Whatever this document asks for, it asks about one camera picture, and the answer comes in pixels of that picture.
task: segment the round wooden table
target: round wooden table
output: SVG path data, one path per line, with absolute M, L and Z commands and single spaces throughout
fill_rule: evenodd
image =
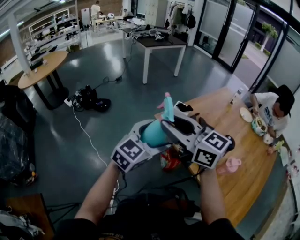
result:
M 44 56 L 43 59 L 47 60 L 47 64 L 39 66 L 36 73 L 34 71 L 30 71 L 28 75 L 23 74 L 19 80 L 18 87 L 20 89 L 26 89 L 33 86 L 45 106 L 50 110 L 61 106 L 64 100 L 69 96 L 69 90 L 62 85 L 56 69 L 62 65 L 67 55 L 68 53 L 66 51 L 56 51 Z M 54 85 L 50 77 L 51 73 L 53 74 L 58 87 Z M 44 96 L 37 84 L 45 78 L 47 78 L 53 90 L 53 92 L 48 96 L 48 99 Z

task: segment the black tabletop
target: black tabletop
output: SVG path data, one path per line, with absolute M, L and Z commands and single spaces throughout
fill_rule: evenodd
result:
M 125 33 L 130 33 L 132 31 L 131 28 L 123 28 L 122 31 Z M 169 36 L 167 40 L 155 41 L 154 37 L 139 37 L 137 41 L 142 44 L 144 47 L 159 47 L 159 46 L 185 46 L 187 43 L 182 40 Z

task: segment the food container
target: food container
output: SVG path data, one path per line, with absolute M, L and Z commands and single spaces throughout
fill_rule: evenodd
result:
M 253 119 L 251 126 L 254 132 L 259 136 L 263 136 L 267 133 L 268 126 L 265 121 L 259 116 Z

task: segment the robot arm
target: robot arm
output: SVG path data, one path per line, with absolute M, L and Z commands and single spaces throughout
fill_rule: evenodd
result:
M 127 173 L 153 156 L 166 151 L 174 143 L 193 154 L 192 162 L 214 168 L 228 148 L 234 145 L 231 137 L 223 136 L 208 127 L 201 127 L 196 120 L 180 111 L 174 111 L 174 120 L 174 122 L 165 120 L 160 122 L 170 142 L 156 147 L 141 141 L 141 135 L 153 120 L 136 123 L 114 149 L 112 160 Z

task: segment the glass door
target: glass door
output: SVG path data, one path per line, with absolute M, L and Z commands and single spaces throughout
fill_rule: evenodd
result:
M 234 0 L 205 0 L 194 44 L 213 54 Z
M 224 24 L 213 58 L 234 72 L 247 46 L 259 13 L 259 5 L 238 0 Z

